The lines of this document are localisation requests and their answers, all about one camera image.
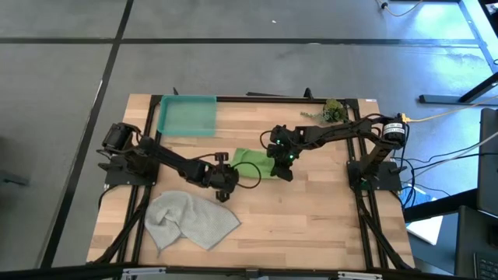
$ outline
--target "green cloth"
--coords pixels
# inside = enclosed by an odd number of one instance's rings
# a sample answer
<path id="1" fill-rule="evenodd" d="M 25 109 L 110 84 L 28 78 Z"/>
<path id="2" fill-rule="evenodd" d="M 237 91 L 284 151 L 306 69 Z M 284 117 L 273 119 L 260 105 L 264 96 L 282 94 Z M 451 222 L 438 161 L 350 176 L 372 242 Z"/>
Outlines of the green cloth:
<path id="1" fill-rule="evenodd" d="M 230 165 L 234 166 L 242 162 L 254 163 L 259 168 L 262 179 L 279 179 L 277 176 L 270 176 L 273 166 L 275 165 L 275 160 L 268 158 L 263 152 L 237 148 Z M 259 178 L 258 171 L 251 164 L 240 164 L 236 166 L 235 169 L 238 170 L 239 175 L 243 177 Z"/>

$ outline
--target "wooden table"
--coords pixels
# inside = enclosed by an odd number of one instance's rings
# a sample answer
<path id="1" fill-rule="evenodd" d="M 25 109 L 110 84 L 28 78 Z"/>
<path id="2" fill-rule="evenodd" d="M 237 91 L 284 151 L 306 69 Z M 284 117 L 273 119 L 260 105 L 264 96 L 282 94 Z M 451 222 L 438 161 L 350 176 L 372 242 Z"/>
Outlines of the wooden table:
<path id="1" fill-rule="evenodd" d="M 123 122 L 143 130 L 150 98 L 146 94 L 130 95 Z M 264 151 L 259 142 L 263 131 L 276 124 L 287 124 L 289 129 L 296 125 L 315 125 L 300 116 L 300 112 L 318 112 L 321 106 L 218 102 L 215 137 L 163 136 L 161 145 L 186 158 L 212 152 L 228 152 L 231 157 L 236 148 Z M 359 108 L 362 115 L 379 111 L 375 100 L 359 100 Z M 370 151 L 373 144 L 367 141 L 367 148 Z M 205 251 L 188 239 L 180 239 L 158 256 L 156 245 L 145 231 L 139 263 L 220 268 L 364 269 L 358 213 L 346 173 L 347 160 L 346 141 L 303 151 L 292 167 L 292 182 L 263 180 L 252 190 L 236 188 L 223 206 L 242 224 L 212 250 Z M 240 182 L 251 185 L 254 180 L 241 178 Z M 121 230 L 130 189 L 130 186 L 117 187 L 104 197 L 88 253 L 89 261 L 98 258 Z M 189 184 L 177 171 L 161 166 L 151 200 L 171 190 L 187 191 L 219 203 L 212 188 Z M 387 191 L 377 191 L 376 195 L 384 235 L 404 261 L 413 265 L 399 201 Z M 128 241 L 125 260 L 131 259 L 134 235 L 132 233 Z M 378 266 L 377 246 L 371 233 L 370 243 Z"/>

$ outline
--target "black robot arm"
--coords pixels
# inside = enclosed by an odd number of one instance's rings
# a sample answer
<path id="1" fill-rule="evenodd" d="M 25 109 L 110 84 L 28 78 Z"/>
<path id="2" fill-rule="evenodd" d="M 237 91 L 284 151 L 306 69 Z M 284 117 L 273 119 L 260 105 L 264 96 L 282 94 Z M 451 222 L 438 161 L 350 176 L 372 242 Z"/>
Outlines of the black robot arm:
<path id="1" fill-rule="evenodd" d="M 318 149 L 328 142 L 349 138 L 367 138 L 375 144 L 375 148 L 360 160 L 360 173 L 364 179 L 372 179 L 379 165 L 393 149 L 401 149 L 405 145 L 406 124 L 401 115 L 397 117 L 364 117 L 361 120 L 332 125 L 322 128 L 318 126 L 297 126 L 293 131 L 285 125 L 277 125 L 271 130 L 267 156 L 275 159 L 272 175 L 284 180 L 293 179 L 290 167 L 303 150 Z"/>
<path id="2" fill-rule="evenodd" d="M 133 145 L 133 133 L 138 144 Z M 125 166 L 121 166 L 128 173 L 147 177 L 149 166 L 153 161 L 167 165 L 178 172 L 188 183 L 199 187 L 212 187 L 217 190 L 216 199 L 225 202 L 239 181 L 239 173 L 233 167 L 225 164 L 228 160 L 227 152 L 217 152 L 206 156 L 214 156 L 218 164 L 214 165 L 199 158 L 185 159 L 183 156 L 155 143 L 148 136 L 139 138 L 140 130 L 133 125 L 118 123 L 112 124 L 106 138 L 102 142 L 103 150 L 110 155 L 124 158 Z M 99 166 L 106 171 L 116 168 L 115 163 L 101 163 Z"/>

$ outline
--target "gray towel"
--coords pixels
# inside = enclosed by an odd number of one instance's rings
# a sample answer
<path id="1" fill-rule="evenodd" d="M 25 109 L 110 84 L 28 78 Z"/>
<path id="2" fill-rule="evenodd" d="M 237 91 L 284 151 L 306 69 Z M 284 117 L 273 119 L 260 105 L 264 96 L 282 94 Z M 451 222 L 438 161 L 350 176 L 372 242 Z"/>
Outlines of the gray towel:
<path id="1" fill-rule="evenodd" d="M 178 237 L 209 250 L 240 222 L 228 209 L 184 191 L 165 191 L 147 208 L 146 228 L 158 251 Z"/>

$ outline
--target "transparent green container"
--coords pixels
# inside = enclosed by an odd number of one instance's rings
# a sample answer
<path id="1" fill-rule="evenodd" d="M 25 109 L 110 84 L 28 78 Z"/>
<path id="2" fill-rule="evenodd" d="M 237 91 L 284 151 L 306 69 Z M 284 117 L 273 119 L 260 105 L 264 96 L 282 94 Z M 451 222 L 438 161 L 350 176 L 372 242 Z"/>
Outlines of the transparent green container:
<path id="1" fill-rule="evenodd" d="M 157 130 L 168 136 L 214 136 L 216 96 L 163 96 Z"/>

